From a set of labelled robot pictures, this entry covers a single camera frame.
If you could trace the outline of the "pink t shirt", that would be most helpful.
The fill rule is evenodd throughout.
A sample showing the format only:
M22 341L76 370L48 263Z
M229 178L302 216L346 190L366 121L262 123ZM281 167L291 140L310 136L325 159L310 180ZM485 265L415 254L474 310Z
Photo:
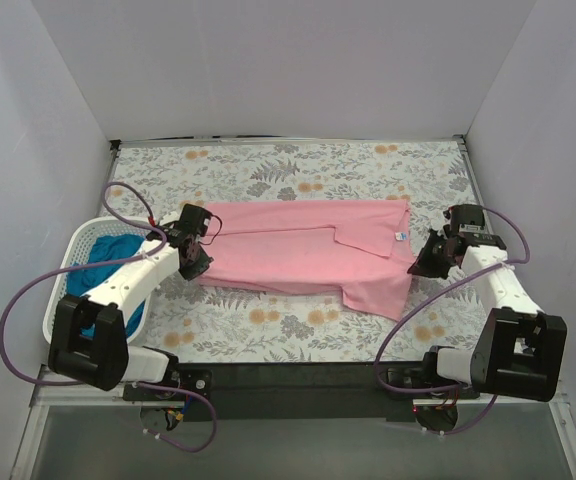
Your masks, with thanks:
M344 306L402 317L415 261L398 200L212 203L213 257L201 284L289 295L338 292Z

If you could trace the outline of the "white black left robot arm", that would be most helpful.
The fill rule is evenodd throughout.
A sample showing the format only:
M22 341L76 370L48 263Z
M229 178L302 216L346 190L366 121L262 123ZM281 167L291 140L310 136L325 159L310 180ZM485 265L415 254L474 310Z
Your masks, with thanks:
M109 391L121 383L146 382L161 400L181 386L171 369L173 356L129 344L126 325L134 311L168 277L186 280L203 274L212 262L203 249L213 214L185 206L178 219L155 225L131 260L100 285L56 304L48 367L72 380Z

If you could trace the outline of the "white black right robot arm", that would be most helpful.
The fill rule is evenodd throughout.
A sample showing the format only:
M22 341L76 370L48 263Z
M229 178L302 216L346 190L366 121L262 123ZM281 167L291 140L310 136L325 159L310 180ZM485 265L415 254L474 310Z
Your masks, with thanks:
M445 279L452 268L459 268L474 279L487 319L472 349L434 346L424 355L422 389L439 398L459 383L478 393L550 401L563 359L565 321L545 313L530 298L504 241L487 232L482 207L451 206L444 217L443 229L429 232L408 272Z

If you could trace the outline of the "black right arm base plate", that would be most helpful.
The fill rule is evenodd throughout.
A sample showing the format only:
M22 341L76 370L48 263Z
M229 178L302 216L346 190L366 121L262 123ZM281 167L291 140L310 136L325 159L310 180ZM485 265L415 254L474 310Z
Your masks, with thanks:
M479 399L480 394L475 392L471 387L454 380L443 379L442 377L426 377L420 368L413 367L386 367L380 374L379 378L384 380L389 386L398 389L409 389L410 392L394 392L394 397L435 400L439 404L451 404L455 400L474 400ZM458 390L441 391L441 392L423 392L423 389L460 386Z

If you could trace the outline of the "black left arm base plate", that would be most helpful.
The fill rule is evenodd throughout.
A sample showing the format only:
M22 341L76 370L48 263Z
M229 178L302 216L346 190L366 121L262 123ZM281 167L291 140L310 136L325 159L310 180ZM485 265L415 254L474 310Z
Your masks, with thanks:
M165 374L159 386L188 390L206 399L210 398L213 375L208 369L177 368ZM160 391L126 384L123 388L122 399L129 402L181 402L185 394Z

